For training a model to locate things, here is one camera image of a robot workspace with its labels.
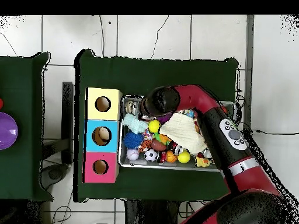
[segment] shape sorter box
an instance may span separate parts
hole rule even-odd
[[[119,142],[119,118],[120,99],[122,93],[117,89],[101,89],[88,87],[85,92],[85,124],[84,136],[84,183],[115,183],[119,172],[117,161]],[[105,98],[109,102],[106,110],[97,108],[97,99]],[[109,141],[104,145],[97,144],[93,137],[99,134],[99,127],[103,127],[109,132]],[[96,173],[95,163],[100,161],[106,164],[104,173]]]

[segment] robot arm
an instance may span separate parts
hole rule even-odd
[[[261,213],[265,205],[271,207],[269,211],[272,214],[279,214],[277,197],[274,197],[280,196],[278,190],[258,165],[241,133],[223,112],[218,101],[202,87],[199,85],[158,87],[142,100],[140,108],[141,113],[148,116],[162,116],[184,109],[196,110],[201,133],[230,191],[230,194],[197,211],[183,224],[227,224],[227,222],[255,224],[256,221],[260,222],[261,218],[267,218]],[[240,207],[244,203],[252,204],[253,208],[254,205],[260,205],[260,208],[253,211],[250,219],[248,211],[242,213],[247,216],[247,222],[236,219],[238,214],[235,212],[226,212],[229,208],[236,209],[236,205]],[[267,219],[278,221],[276,216],[272,218],[269,216]]]

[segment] green felt surface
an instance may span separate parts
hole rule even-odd
[[[221,174],[208,171],[120,167],[114,184],[82,183],[85,88],[118,89],[123,95],[146,95],[158,86],[199,84],[211,90],[220,100],[234,102],[236,59],[171,61],[98,58],[91,50],[86,50],[78,54],[75,66],[78,61],[76,83],[80,84],[75,93],[79,94],[79,105],[75,104],[75,109],[79,107],[80,116],[77,127],[81,147],[77,174],[79,201],[85,198],[214,200],[228,192]]]
[[[18,138],[0,150],[0,198],[51,200],[39,184],[42,128],[42,70],[48,53],[33,58],[0,57],[0,110],[18,125]]]

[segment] wooden block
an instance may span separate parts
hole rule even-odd
[[[99,135],[108,134],[108,142],[101,142]],[[86,133],[87,152],[117,152],[119,143],[119,121],[88,120]]]
[[[101,89],[95,87],[86,88],[89,120],[113,120],[120,118],[121,91],[117,89]]]
[[[116,153],[87,152],[85,157],[84,183],[115,183],[119,173]]]

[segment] blue block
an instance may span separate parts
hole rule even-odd
[[[99,146],[92,140],[92,133],[97,127],[107,127],[111,131],[111,140],[107,145]],[[117,121],[88,120],[86,135],[86,151],[87,152],[117,152]]]

